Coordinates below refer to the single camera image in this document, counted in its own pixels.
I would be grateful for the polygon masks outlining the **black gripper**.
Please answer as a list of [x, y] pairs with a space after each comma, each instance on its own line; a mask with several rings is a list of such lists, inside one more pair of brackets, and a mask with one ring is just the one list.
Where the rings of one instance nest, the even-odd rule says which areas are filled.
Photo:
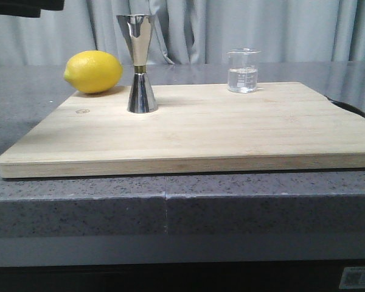
[[39, 18], [42, 10], [62, 11], [64, 0], [0, 1], [0, 15]]

